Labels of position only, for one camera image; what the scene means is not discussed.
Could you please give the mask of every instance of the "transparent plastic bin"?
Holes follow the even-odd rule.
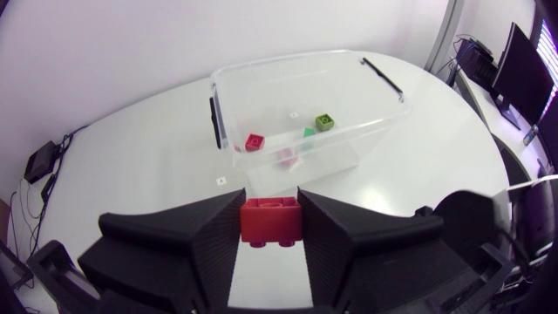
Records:
[[[233,149],[255,196],[355,167],[410,112],[353,51],[326,51],[221,68],[211,75],[221,149]],[[321,132],[316,117],[334,126]],[[305,128],[314,135],[303,137]],[[250,134],[265,138],[248,151]]]

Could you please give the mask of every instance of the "red lego brick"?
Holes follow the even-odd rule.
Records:
[[[250,134],[246,140],[244,147],[249,152],[254,152],[263,148],[263,143],[265,143],[265,138],[261,135]]]
[[[248,199],[241,207],[243,242],[262,248],[266,242],[283,247],[303,239],[303,212],[294,197]]]

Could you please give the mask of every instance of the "black monitor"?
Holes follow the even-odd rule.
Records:
[[[509,106],[513,105],[530,125],[536,124],[553,86],[554,81],[541,56],[519,26],[512,23],[492,85],[493,100],[500,113],[521,129],[509,110]],[[502,101],[497,99],[499,95],[503,96]]]

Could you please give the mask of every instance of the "black box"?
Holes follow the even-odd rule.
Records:
[[[498,68],[493,64],[493,57],[467,39],[461,41],[457,56],[457,62],[467,77],[491,92],[492,83],[498,72]]]
[[[44,144],[39,150],[37,150],[29,160],[27,161],[27,167],[25,168],[24,178],[33,184],[39,179],[44,177],[46,174],[52,172],[54,168],[56,145],[50,140],[48,143]]]

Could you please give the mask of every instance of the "white table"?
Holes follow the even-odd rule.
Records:
[[[401,87],[412,101],[412,113],[359,167],[302,188],[381,213],[411,216],[456,190],[492,196],[507,187],[490,133],[456,92],[415,65],[359,53]],[[78,133],[65,156],[39,243],[57,239],[76,261],[100,238],[97,222],[105,212],[151,213],[244,187],[246,177],[232,168],[229,152],[216,148],[210,96],[205,78],[140,101]],[[216,179],[223,176],[227,184],[218,186]],[[21,216],[15,219],[24,229]],[[25,305],[55,312],[40,287],[22,288],[18,295]],[[229,305],[311,306],[303,244],[252,249],[241,243]]]
[[[485,121],[490,132],[501,139],[512,150],[523,167],[527,170],[531,180],[536,180],[539,171],[537,159],[540,159],[543,164],[546,165],[548,163],[548,157],[544,152],[544,148],[538,136],[535,137],[527,147],[523,145],[523,138],[531,129],[529,123],[520,116],[515,108],[510,106],[512,113],[514,113],[515,118],[520,124],[521,130],[515,128],[514,125],[502,117],[500,111],[492,101],[489,92],[473,82],[465,73],[460,72],[458,75],[460,75],[461,79],[474,96],[475,103],[481,112],[481,118]]]

